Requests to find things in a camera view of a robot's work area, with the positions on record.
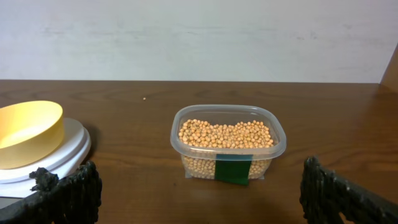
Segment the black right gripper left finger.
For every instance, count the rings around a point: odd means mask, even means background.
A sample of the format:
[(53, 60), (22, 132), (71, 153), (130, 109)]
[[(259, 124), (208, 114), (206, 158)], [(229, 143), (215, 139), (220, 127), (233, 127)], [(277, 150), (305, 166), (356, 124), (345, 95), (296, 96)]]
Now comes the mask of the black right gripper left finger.
[(92, 161), (60, 179), (43, 167), (29, 174), (33, 194), (1, 209), (1, 223), (96, 223), (102, 180)]

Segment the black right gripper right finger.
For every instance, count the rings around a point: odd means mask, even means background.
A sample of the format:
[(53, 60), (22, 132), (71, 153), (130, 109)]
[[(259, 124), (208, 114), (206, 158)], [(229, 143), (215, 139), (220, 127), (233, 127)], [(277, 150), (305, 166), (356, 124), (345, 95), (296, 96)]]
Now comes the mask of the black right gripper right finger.
[(397, 204), (324, 168), (316, 157), (303, 164), (300, 204), (308, 223), (397, 224)]

